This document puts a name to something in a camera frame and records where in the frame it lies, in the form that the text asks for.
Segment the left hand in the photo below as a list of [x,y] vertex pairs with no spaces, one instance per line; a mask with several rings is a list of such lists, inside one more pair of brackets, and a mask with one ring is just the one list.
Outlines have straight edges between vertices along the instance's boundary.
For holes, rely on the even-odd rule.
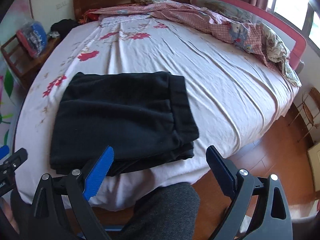
[[16,223],[16,220],[14,219],[11,207],[9,206],[9,204],[4,200],[4,198],[0,198],[0,204],[1,204],[1,210],[4,212],[6,218],[8,219],[9,223],[11,224],[11,226],[15,229],[15,231],[19,234],[19,228],[18,225]]

